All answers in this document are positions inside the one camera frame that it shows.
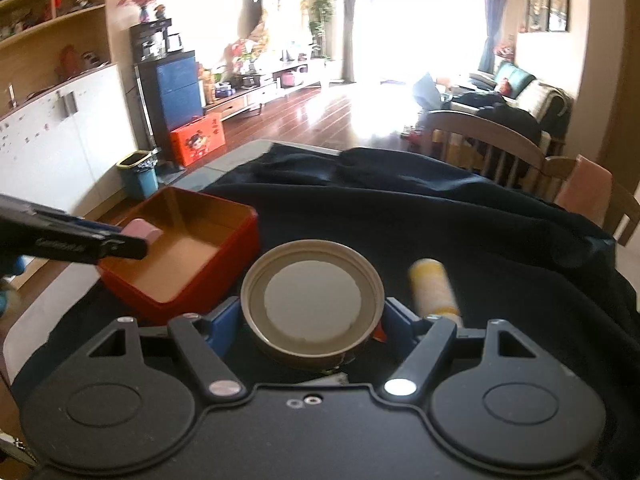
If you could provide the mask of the blue gloved hand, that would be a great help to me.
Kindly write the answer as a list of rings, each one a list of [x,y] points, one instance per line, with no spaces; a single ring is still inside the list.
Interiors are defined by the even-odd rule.
[[[10,278],[20,276],[25,272],[25,263],[22,256],[1,257],[1,289],[0,289],[0,316],[14,311],[21,299],[16,288],[11,284]]]

